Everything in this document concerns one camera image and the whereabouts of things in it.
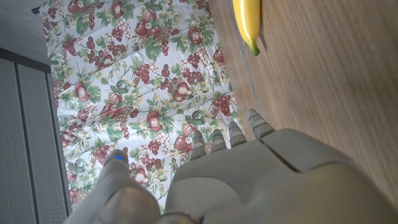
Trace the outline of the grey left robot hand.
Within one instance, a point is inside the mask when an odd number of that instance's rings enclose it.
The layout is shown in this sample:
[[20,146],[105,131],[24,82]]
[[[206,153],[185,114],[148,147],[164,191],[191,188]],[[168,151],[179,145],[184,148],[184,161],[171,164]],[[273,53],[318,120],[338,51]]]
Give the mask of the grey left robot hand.
[[131,179],[127,155],[108,155],[94,189],[68,223],[396,223],[397,209],[345,154],[294,129],[275,130],[256,110],[255,138],[236,123],[205,151],[195,131],[164,208]]

